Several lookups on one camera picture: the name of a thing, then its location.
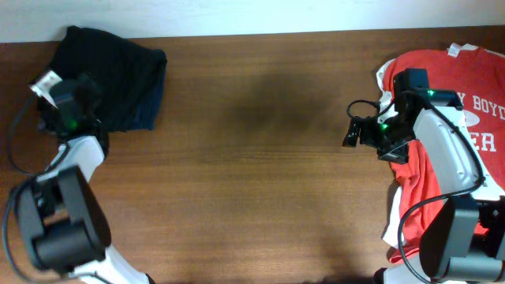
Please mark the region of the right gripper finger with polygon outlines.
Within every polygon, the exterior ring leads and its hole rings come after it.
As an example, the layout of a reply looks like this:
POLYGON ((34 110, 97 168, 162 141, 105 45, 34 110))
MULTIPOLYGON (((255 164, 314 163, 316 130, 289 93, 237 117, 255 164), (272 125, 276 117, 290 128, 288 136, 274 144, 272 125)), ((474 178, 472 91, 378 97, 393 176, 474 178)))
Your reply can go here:
POLYGON ((355 148, 357 146, 357 140, 359 138, 360 131, 361 131, 360 122, 352 118, 350 120, 348 131, 342 141, 342 146, 346 148, 355 148))
POLYGON ((390 163, 406 164, 409 161, 408 141, 400 140, 377 150, 378 159, 390 163))

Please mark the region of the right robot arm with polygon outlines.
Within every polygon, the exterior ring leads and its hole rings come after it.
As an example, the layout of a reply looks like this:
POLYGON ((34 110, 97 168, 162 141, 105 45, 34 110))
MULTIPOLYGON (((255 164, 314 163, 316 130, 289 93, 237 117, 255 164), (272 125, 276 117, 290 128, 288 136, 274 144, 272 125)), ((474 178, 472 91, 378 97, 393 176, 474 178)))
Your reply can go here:
POLYGON ((390 103, 377 113, 351 116, 343 146, 364 144, 378 158, 405 164, 408 143, 420 141, 431 160, 441 193, 410 207, 399 220, 425 205, 443 207, 421 236, 414 260, 382 268, 375 283, 502 283, 504 281, 504 191, 474 148, 463 104, 452 90, 431 88, 425 69, 394 77, 390 103))

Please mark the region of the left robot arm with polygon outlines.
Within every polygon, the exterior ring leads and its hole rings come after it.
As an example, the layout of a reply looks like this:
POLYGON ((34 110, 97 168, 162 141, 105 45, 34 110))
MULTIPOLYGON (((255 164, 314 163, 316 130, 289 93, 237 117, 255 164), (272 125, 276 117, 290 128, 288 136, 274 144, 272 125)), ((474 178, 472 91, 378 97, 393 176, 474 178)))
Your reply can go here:
POLYGON ((99 86, 85 73, 63 79, 48 70, 30 88, 46 103, 41 113, 50 118, 58 154, 13 188, 2 222, 15 214, 32 266, 54 272, 56 282, 152 283, 113 246, 107 218, 89 186, 110 146, 95 116, 99 86))

